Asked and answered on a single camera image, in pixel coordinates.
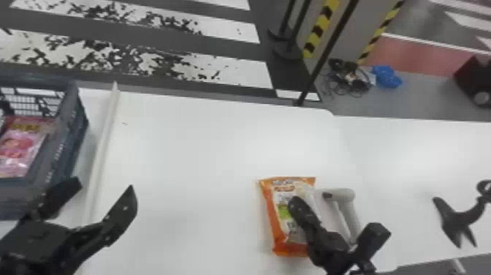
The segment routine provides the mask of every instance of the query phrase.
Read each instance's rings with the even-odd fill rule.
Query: white tabletop
[[[90,176],[92,161],[100,139],[102,127],[104,126],[110,91],[81,88],[80,98],[89,120],[89,128],[80,148],[73,174],[78,176],[80,181],[85,185]],[[85,192],[86,190],[83,189],[73,197],[64,206],[59,217],[53,222],[68,227],[82,225],[82,215],[85,208]],[[0,238],[10,231],[14,225],[15,222],[0,222]]]
[[[432,198],[457,211],[471,208],[476,184],[491,178],[491,124],[413,119],[338,117],[384,224],[392,230],[398,265],[491,252],[488,209],[471,229],[478,247],[463,238],[458,249],[444,235]]]
[[[93,220],[130,184],[139,212],[83,273],[320,274],[307,258],[271,252],[256,181],[315,176],[319,188],[349,187],[362,223],[376,221],[335,125],[326,110],[121,93]],[[393,270],[383,255],[375,264]]]

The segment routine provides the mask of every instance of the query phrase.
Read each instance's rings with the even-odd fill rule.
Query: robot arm
[[[72,275],[92,255],[111,246],[137,215],[130,186],[101,222],[70,229],[46,222],[82,188],[70,178],[41,194],[33,207],[0,240],[2,275]]]
[[[344,275],[354,266],[351,274],[375,274],[370,259],[382,248],[391,233],[379,223],[368,224],[356,238],[354,249],[337,232],[329,232],[321,226],[317,215],[300,197],[293,197],[288,210],[295,222],[305,231],[307,252],[312,263],[329,275]]]

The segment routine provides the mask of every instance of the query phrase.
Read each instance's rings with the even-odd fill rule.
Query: snack bag
[[[24,177],[42,142],[53,130],[52,118],[16,116],[0,138],[0,178]]]
[[[299,196],[314,210],[313,185],[316,178],[275,177],[259,181],[266,200],[267,215],[273,231],[273,252],[278,256],[307,256],[307,241],[302,228],[288,211],[288,202]]]

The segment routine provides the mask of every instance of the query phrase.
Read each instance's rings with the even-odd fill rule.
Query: gray plastic crate
[[[70,177],[88,128],[75,82],[47,75],[3,75],[0,72],[0,108],[7,114],[56,118],[36,159],[22,178],[0,179],[0,219],[18,219],[29,203],[46,188]],[[51,93],[23,93],[17,88],[44,89]]]

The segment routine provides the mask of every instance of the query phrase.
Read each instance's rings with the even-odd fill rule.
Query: hazard stripe
[[[359,65],[365,62],[365,59],[368,57],[370,52],[374,49],[375,44],[377,43],[380,36],[385,32],[387,26],[392,22],[396,14],[400,11],[400,8],[404,5],[405,0],[400,0],[396,3],[396,5],[390,10],[389,13],[385,16],[384,22],[380,25],[380,27],[373,34],[372,39],[369,41],[368,45],[362,51],[362,54],[359,56],[357,63]]]
[[[321,37],[330,24],[332,14],[339,6],[339,0],[326,0],[322,7],[321,13],[317,18],[316,24],[312,28],[311,34],[307,38],[307,42],[303,47],[303,57],[306,59],[312,58],[314,51],[321,43]]]

